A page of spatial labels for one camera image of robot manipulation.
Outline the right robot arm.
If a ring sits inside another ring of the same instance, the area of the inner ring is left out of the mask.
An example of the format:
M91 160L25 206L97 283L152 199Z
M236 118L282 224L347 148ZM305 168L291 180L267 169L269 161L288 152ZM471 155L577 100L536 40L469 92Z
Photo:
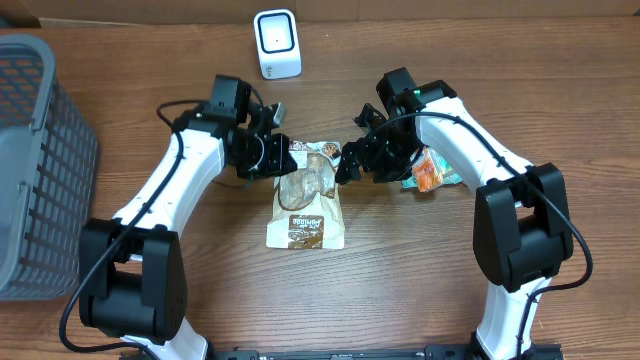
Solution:
M406 180L420 150L441 155L475 196L472 244L488 280L482 320L466 345L429 345L428 359L560 359L558 345L530 338L543 294L573 254L565 181L551 163L535 166L490 135L444 81L417 85L406 68L383 75L384 107L365 104L355 118L365 132L342 150L335 180L372 175Z

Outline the orange white packet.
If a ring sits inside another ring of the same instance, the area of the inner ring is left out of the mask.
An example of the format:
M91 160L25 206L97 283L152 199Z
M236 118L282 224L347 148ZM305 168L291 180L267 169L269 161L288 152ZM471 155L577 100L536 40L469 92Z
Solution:
M431 156L429 148L419 152L419 157L412 165L412 174L420 192L429 192L444 183L439 164Z

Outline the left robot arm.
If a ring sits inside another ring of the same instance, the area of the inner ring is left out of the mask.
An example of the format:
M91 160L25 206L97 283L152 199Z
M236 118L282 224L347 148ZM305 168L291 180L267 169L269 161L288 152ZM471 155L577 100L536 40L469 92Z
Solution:
M90 219L79 238L79 286L59 323L76 353L133 348L139 359L211 359L210 340L186 318L180 238L200 197L225 167L252 182L296 171L286 108L267 105L237 77L216 76L207 99L184 99L170 143L139 192L110 219Z

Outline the beige bread bag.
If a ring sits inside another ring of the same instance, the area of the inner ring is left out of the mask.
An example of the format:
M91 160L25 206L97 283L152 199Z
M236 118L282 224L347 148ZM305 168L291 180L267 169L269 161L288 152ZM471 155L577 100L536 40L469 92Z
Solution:
M297 170L274 180L272 219L266 246L274 249L342 249L345 225L335 174L338 142L293 141Z

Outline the teal white snack packet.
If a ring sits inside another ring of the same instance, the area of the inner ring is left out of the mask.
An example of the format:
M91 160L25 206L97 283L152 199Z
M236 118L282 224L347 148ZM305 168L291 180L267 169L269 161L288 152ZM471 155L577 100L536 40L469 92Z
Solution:
M436 160L439 164L439 170L444 178L444 183L441 185L454 185L462 182L461 177L454 171L453 167L434 149L429 148L431 156L434 160ZM404 189L417 188L415 179L412 174L412 166L411 166L411 176L405 180L401 181L401 185Z

